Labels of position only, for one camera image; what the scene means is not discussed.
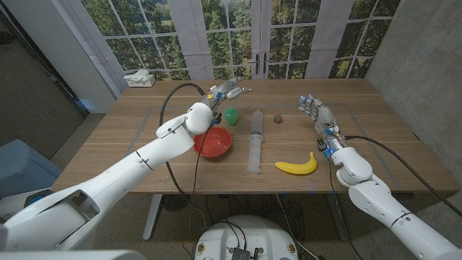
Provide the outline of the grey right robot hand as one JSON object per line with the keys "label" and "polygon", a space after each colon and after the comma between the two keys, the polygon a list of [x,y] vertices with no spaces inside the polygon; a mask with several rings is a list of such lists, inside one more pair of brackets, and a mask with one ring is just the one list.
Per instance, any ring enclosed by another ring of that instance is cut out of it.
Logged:
{"label": "grey right robot hand", "polygon": [[318,150],[326,158],[330,158],[336,151],[348,147],[347,141],[341,135],[335,115],[329,107],[314,95],[300,97],[299,109],[309,115],[315,124],[315,130],[321,138],[317,140]]}

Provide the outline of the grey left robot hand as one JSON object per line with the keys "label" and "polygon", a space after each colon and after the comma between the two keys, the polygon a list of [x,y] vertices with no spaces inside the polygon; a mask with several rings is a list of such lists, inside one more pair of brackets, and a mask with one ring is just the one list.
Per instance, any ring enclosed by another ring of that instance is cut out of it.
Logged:
{"label": "grey left robot hand", "polygon": [[208,105],[213,113],[211,122],[212,126],[221,122],[222,114],[218,111],[218,106],[223,101],[234,100],[243,93],[252,91],[251,88],[238,87],[237,83],[242,80],[244,80],[243,77],[235,77],[220,85],[214,85],[204,95],[202,102]]}

